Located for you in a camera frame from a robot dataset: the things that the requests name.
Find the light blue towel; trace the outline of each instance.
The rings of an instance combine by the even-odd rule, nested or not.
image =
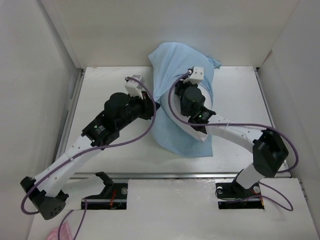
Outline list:
[[[200,83],[211,95],[213,101],[212,81],[215,68],[221,64],[204,56],[193,48],[177,42],[162,43],[149,56],[153,66],[153,97],[157,102],[167,101],[161,96],[167,92],[179,76],[189,68],[204,68],[204,80]],[[154,139],[163,148],[187,158],[209,157],[212,152],[212,137],[204,142],[183,131],[173,122],[163,108],[156,112],[154,126],[151,129]]]

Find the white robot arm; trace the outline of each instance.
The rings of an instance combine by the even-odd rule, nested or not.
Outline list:
[[[258,181],[276,175],[289,152],[277,132],[237,125],[204,107],[205,97],[198,88],[198,84],[204,79],[204,69],[194,67],[188,71],[174,86],[174,93],[180,99],[179,114],[189,117],[188,122],[182,124],[187,123],[196,131],[224,138],[253,154],[253,163],[241,170],[232,183],[224,184],[224,191],[221,188],[219,191],[224,192],[221,198],[249,197],[252,194],[251,188],[257,186]]]
[[[25,177],[21,181],[28,198],[45,220],[55,217],[74,200],[81,201],[87,196],[112,190],[114,183],[104,172],[76,182],[67,181],[88,160],[117,139],[120,130],[137,118],[151,119],[154,108],[157,110],[160,107],[159,103],[154,105],[143,91],[141,83],[143,84],[144,80],[141,76],[133,75],[126,80],[125,88],[128,94],[114,93],[105,102],[104,110],[82,130],[82,134],[69,150],[37,176]]]

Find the white table surface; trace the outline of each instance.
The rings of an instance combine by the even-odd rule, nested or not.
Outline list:
[[[88,67],[76,106],[67,149],[104,107],[111,94],[126,92],[124,77],[142,75],[152,88],[152,67]],[[270,125],[267,109],[252,67],[221,67],[213,78],[213,110],[238,123]],[[150,121],[137,119],[113,143],[131,140]],[[184,158],[157,144],[151,133],[122,147],[102,151],[78,173],[237,173],[252,162],[252,154],[219,137],[212,139],[213,156]]]
[[[76,240],[318,240],[299,181],[264,179],[292,203],[289,212],[264,200],[262,209],[219,210],[215,184],[207,179],[130,180],[127,210],[88,210]],[[288,207],[276,192],[262,194]],[[45,221],[34,217],[28,240],[44,240],[68,210]],[[66,219],[74,236],[83,210]]]

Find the red wire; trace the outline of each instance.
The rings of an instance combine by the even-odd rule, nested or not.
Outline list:
[[[254,195],[259,195],[259,193],[256,193],[255,191],[253,191],[252,189],[250,190]],[[259,197],[259,199],[260,199],[260,201],[261,201],[261,203],[262,203],[262,205],[264,205],[264,202],[263,202],[263,199],[262,199],[262,197]]]
[[[112,191],[112,198],[110,199],[110,202],[109,202],[109,204],[110,204],[110,209],[112,209],[112,206],[114,205],[114,200],[115,200],[116,195],[117,195],[116,190],[113,190],[113,191]]]

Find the metal edge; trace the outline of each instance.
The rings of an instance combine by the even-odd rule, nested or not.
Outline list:
[[[272,118],[272,114],[270,112],[270,108],[269,108],[269,105],[268,105],[268,102],[267,102],[266,94],[265,94],[265,92],[264,92],[264,90],[262,88],[262,84],[261,84],[261,81],[260,81],[260,78],[259,78],[258,70],[257,70],[256,67],[254,67],[253,69],[254,69],[255,78],[257,80],[257,83],[258,83],[258,86],[259,86],[259,89],[260,89],[260,92],[261,92],[261,95],[262,95],[262,99],[263,99],[263,102],[264,102],[264,106],[265,106],[266,112],[267,112],[269,120],[271,122],[271,126],[275,127],[275,122],[274,122],[274,119]],[[284,161],[283,166],[284,166],[285,170],[287,170],[289,168],[288,167],[288,163],[287,163],[286,160]],[[291,178],[291,173],[290,172],[278,173],[275,177],[276,178],[277,177],[278,178],[279,177],[280,178],[284,178],[284,177]]]
[[[107,173],[112,179],[234,179],[235,173]],[[93,177],[94,173],[75,173],[72,179],[87,179]],[[287,178],[285,175],[279,175],[278,178]]]
[[[306,202],[308,202],[308,196],[307,196],[307,194],[306,194],[306,190],[305,190],[305,188],[304,188],[304,184],[303,184],[303,182],[302,182],[301,179],[299,179],[299,184],[300,184],[300,188],[301,188],[301,190],[302,190],[304,199],[305,199]]]
[[[68,138],[69,138],[72,122],[74,120],[76,107],[77,107],[82,83],[84,81],[85,73],[86,73],[86,69],[82,69],[79,76],[78,76],[78,80],[75,85],[73,96],[70,99],[70,101],[68,102],[68,114],[66,117],[66,121],[64,122],[64,127],[63,127],[63,132],[62,132],[61,138],[58,140],[59,146],[57,148],[55,156],[52,159],[52,163],[66,151]]]

